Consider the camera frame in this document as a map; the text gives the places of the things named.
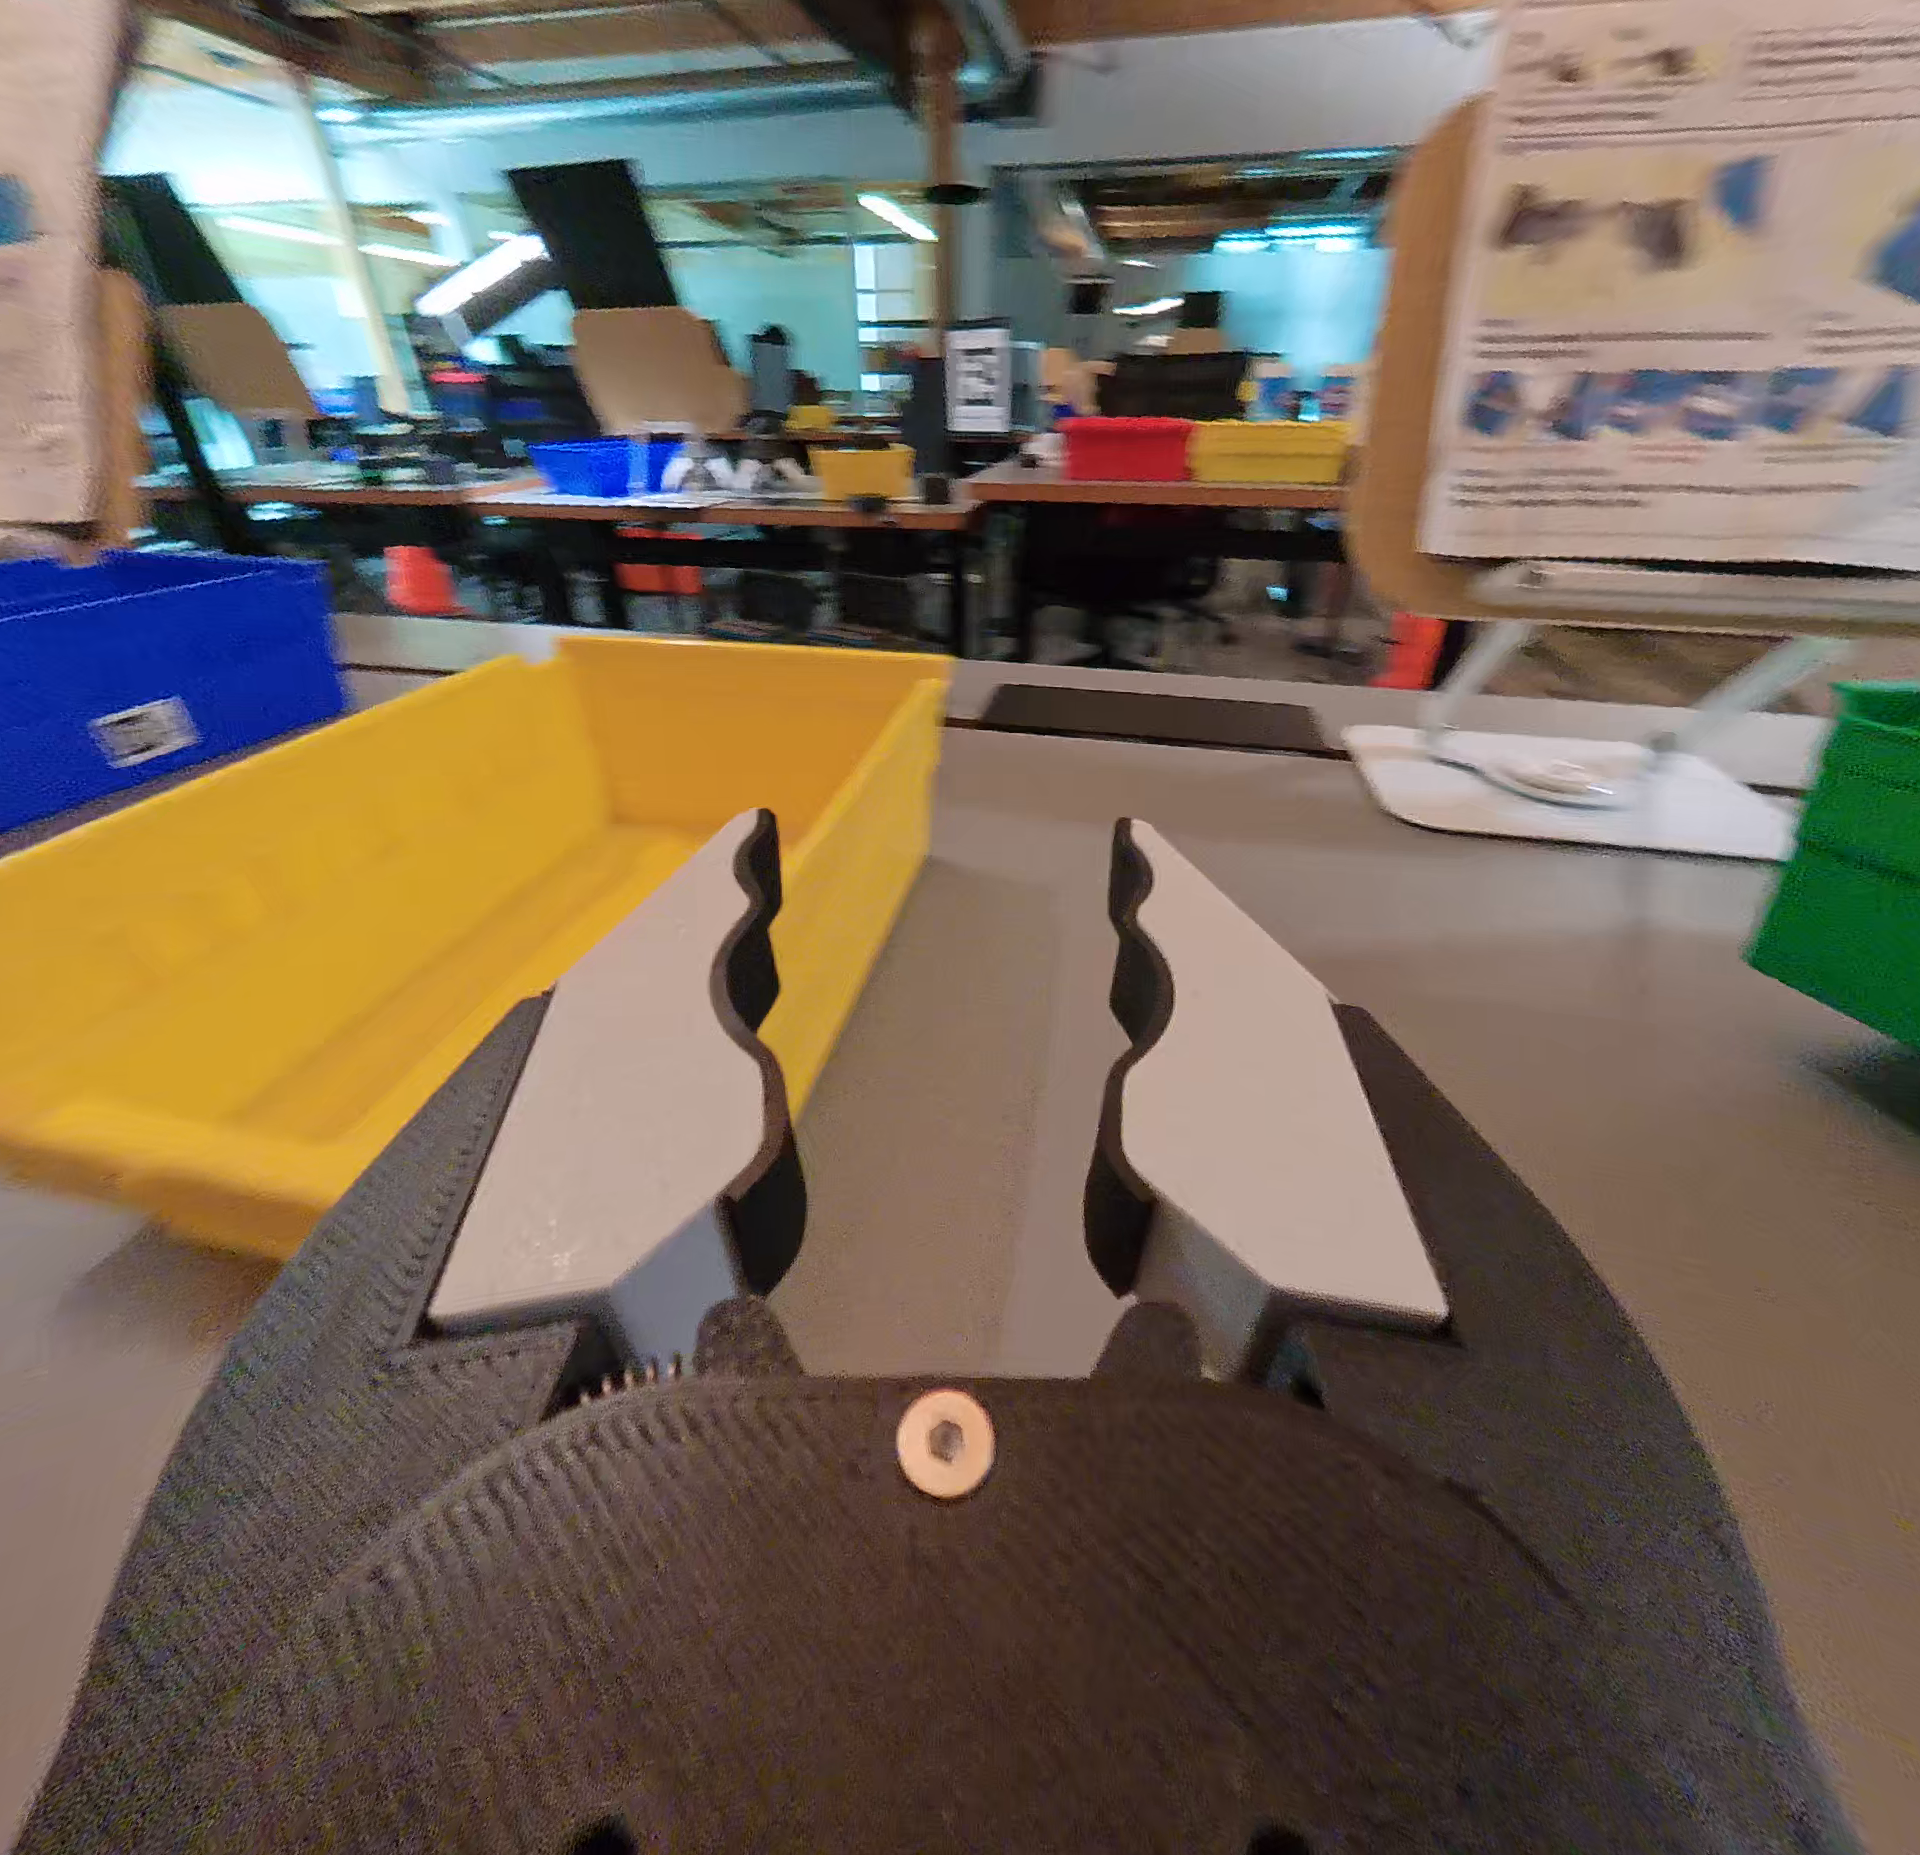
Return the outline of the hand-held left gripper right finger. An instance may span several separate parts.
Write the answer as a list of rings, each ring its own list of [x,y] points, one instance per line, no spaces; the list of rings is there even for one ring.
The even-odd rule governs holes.
[[[1448,1340],[1332,993],[1138,818],[1114,827],[1106,920],[1125,1045],[1081,1198],[1105,1288],[1183,1318],[1200,1374],[1232,1384],[1270,1384],[1316,1322]]]

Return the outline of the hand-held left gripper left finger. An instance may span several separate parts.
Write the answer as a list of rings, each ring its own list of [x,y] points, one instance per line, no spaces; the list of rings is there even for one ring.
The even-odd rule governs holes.
[[[760,1035],[778,907],[778,824],[750,808],[552,986],[426,1300],[438,1334],[579,1322],[613,1367],[691,1367],[710,1310],[778,1288],[809,1225]]]

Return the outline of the yellow plastic bin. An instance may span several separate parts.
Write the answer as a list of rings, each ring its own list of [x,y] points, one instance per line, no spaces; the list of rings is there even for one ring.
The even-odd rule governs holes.
[[[954,661],[573,636],[2,861],[2,1178],[289,1260],[523,997],[769,812],[802,1117],[919,877]]]

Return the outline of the green plastic bin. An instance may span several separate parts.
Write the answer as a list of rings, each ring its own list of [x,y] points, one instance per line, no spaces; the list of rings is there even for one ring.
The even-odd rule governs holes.
[[[1747,965],[1918,1052],[1918,687],[1840,682]]]

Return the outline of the grey desk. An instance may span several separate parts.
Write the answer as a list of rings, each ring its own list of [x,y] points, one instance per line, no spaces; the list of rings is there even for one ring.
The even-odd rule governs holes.
[[[1114,827],[1338,1001],[1450,1337],[1270,1384],[1095,1274]],[[946,732],[791,1113],[796,1265],[613,1367],[426,1300],[516,1005],[112,1450],[189,1273],[38,1406],[120,1569],[13,1853],[1918,1853],[1918,1054],[1747,965],[1764,866],[1398,827],[1357,760]]]

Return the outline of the wooden workbench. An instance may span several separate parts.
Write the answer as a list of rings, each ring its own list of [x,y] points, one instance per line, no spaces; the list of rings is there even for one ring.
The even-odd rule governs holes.
[[[1077,480],[1005,463],[961,480],[974,519],[1007,519],[1007,643],[1017,665],[1041,657],[1047,612],[1092,629],[1077,668],[1144,672],[1115,648],[1122,624],[1220,629],[1222,576],[1252,564],[1277,581],[1285,608],[1302,572],[1348,564],[1338,484]]]

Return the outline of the blue plastic bin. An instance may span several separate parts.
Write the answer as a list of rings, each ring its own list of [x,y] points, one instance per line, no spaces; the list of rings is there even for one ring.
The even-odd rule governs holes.
[[[2,834],[344,710],[324,564],[227,551],[2,564]]]

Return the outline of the blue storage bin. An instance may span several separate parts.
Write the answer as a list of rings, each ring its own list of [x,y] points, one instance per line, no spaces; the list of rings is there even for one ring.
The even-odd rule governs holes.
[[[683,456],[679,437],[578,437],[526,446],[550,494],[589,501],[662,496]]]

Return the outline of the long yellow storage bin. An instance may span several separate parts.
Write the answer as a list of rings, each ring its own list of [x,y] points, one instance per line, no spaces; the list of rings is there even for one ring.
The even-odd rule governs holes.
[[[1212,486],[1338,486],[1353,450],[1351,420],[1200,420],[1189,432],[1189,476]]]

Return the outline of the red plastic bin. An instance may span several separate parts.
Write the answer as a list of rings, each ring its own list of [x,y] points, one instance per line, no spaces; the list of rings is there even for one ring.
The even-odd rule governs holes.
[[[1069,484],[1189,484],[1194,427],[1189,419],[1062,419],[1059,473]]]

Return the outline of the marker sign on stand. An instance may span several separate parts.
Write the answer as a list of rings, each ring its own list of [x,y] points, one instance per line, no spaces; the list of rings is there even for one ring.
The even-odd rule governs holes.
[[[946,330],[946,424],[951,437],[1012,432],[1012,330],[1005,319]]]

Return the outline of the black backdrop board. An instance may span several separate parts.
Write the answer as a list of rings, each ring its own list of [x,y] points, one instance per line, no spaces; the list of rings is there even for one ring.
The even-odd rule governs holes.
[[[717,330],[679,304],[630,161],[507,168],[507,187],[573,309],[573,373],[598,427],[740,427],[747,384]]]
[[[312,424],[318,403],[270,322],[245,304],[199,220],[157,173],[104,175],[109,255],[157,313],[189,391],[233,419]]]

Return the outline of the document stand with instruction sheet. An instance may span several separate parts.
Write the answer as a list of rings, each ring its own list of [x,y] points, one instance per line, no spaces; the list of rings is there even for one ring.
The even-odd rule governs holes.
[[[1478,633],[1345,746],[1418,830],[1786,861],[1703,750],[1918,636],[1918,0],[1504,0],[1495,40],[1395,185],[1348,486],[1375,600]],[[1773,648],[1640,743],[1466,732],[1545,627]]]

